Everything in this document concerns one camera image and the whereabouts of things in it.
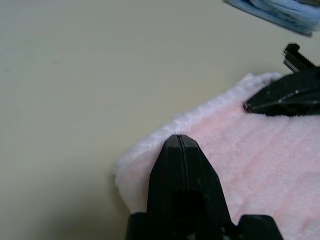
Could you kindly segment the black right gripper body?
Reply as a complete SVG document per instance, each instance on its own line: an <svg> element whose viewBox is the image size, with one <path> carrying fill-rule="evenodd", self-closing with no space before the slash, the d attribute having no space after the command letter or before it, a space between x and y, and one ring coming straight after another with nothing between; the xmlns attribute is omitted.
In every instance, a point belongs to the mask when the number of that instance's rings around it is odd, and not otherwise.
<svg viewBox="0 0 320 240"><path fill-rule="evenodd" d="M320 72L320 67L311 62L299 52L300 46L297 43L289 43L283 50L283 64L293 73L314 71Z"/></svg>

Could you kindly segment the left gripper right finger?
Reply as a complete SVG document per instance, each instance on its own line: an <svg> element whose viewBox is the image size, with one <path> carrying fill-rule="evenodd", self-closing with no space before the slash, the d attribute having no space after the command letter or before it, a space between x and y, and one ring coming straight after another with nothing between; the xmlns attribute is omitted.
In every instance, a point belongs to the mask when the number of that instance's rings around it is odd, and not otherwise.
<svg viewBox="0 0 320 240"><path fill-rule="evenodd" d="M180 142L189 197L197 213L207 214L214 220L230 220L218 174L194 139L182 134Z"/></svg>

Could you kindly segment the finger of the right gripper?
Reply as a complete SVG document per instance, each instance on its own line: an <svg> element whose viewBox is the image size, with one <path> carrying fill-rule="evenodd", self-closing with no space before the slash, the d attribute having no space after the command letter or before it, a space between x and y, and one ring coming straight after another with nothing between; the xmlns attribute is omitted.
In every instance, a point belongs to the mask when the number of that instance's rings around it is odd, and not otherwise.
<svg viewBox="0 0 320 240"><path fill-rule="evenodd" d="M244 103L250 114L274 116L312 116L320 114L320 91L294 91L288 94L261 90Z"/></svg>
<svg viewBox="0 0 320 240"><path fill-rule="evenodd" d="M316 105L320 103L320 68L309 68L283 76L249 100L247 107L276 105Z"/></svg>

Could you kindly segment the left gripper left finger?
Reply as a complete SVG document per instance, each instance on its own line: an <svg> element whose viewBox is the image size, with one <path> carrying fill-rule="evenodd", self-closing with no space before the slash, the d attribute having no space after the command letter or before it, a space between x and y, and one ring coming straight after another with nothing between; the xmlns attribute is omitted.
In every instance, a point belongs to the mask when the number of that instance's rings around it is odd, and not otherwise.
<svg viewBox="0 0 320 240"><path fill-rule="evenodd" d="M149 176L147 212L172 213L174 194L185 187L183 148L179 135L165 140Z"/></svg>

